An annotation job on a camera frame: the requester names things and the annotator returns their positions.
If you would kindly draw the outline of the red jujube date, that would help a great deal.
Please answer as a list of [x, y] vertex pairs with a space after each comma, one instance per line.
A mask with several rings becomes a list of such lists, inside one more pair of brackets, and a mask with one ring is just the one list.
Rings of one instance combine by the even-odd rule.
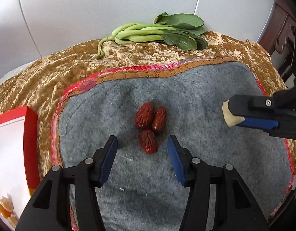
[[154, 105], [151, 102], [144, 103], [136, 113], [135, 124], [140, 129], [149, 128], [154, 120], [154, 116]]
[[156, 112], [152, 123], [152, 130], [154, 132], [162, 132], [166, 125], [167, 111], [166, 108], [160, 106]]
[[158, 151], [158, 142], [153, 131], [149, 129], [142, 130], [139, 139], [141, 148], [146, 154], [153, 154]]

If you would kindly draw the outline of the large orange tangerine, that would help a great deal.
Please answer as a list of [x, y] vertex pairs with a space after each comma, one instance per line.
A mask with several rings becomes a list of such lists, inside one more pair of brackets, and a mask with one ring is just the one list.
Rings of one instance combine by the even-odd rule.
[[5, 219], [9, 218], [12, 215], [12, 213], [6, 210], [1, 204], [0, 204], [0, 213], [2, 217], [4, 217]]

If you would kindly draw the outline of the red box lid tray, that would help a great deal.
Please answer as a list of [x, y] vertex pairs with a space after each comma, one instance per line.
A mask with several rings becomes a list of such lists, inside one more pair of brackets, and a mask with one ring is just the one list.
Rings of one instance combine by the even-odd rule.
[[[12, 201], [17, 218], [40, 184], [37, 123], [37, 114], [27, 106], [0, 115], [0, 199]], [[14, 230], [1, 213], [0, 219]]]

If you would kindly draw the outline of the dark carved wooden furniture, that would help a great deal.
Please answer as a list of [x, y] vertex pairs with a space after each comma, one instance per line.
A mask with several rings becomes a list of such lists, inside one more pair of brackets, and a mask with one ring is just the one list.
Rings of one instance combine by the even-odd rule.
[[285, 55], [285, 59], [277, 66], [284, 82], [296, 76], [296, 19], [285, 1], [275, 0], [259, 44], [270, 55], [274, 52]]

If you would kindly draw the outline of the green bok choy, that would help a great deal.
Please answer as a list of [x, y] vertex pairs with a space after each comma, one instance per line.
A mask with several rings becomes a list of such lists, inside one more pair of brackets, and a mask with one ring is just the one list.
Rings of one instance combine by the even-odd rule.
[[99, 41], [96, 58], [104, 57], [103, 44], [106, 42], [119, 45], [161, 42], [183, 51], [203, 50], [208, 47], [202, 37], [206, 34], [203, 26], [204, 21], [195, 14], [169, 15], [166, 12], [158, 15], [153, 23], [127, 23]]

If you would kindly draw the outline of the grey felt mat red trim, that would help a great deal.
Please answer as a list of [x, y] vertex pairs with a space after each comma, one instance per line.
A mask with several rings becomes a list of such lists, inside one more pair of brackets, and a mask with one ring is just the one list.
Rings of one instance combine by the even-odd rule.
[[[92, 156], [110, 135], [118, 138], [108, 181], [96, 189], [106, 230], [179, 229], [189, 190], [173, 171], [167, 152], [170, 135], [209, 165], [232, 164], [264, 216], [271, 214], [292, 177], [285, 142], [258, 129], [229, 127], [222, 104], [235, 94], [262, 92], [245, 64], [228, 62], [168, 78], [106, 81], [69, 98], [59, 119], [65, 167]], [[167, 110], [154, 154], [142, 150], [135, 125], [136, 112], [146, 102]]]

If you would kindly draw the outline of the gold brown velvet cloth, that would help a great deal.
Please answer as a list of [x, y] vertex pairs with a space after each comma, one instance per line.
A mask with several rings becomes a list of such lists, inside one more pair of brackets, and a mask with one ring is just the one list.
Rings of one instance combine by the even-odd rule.
[[[208, 47], [183, 51], [163, 43], [103, 44], [105, 56], [97, 59], [99, 40], [90, 40], [42, 57], [0, 85], [0, 115], [27, 106], [38, 116], [37, 158], [40, 183], [54, 165], [63, 165], [60, 155], [59, 119], [69, 98], [87, 92], [106, 81], [134, 78], [168, 78], [189, 69], [228, 62], [245, 64], [256, 79], [261, 95], [287, 90], [271, 62], [269, 53], [258, 43], [240, 41], [208, 32]], [[285, 142], [292, 177], [283, 200], [264, 216], [268, 230], [285, 230], [296, 217], [296, 139]], [[80, 230], [75, 208], [75, 187], [70, 186], [71, 230]], [[207, 226], [213, 230], [215, 185], [210, 185]]]

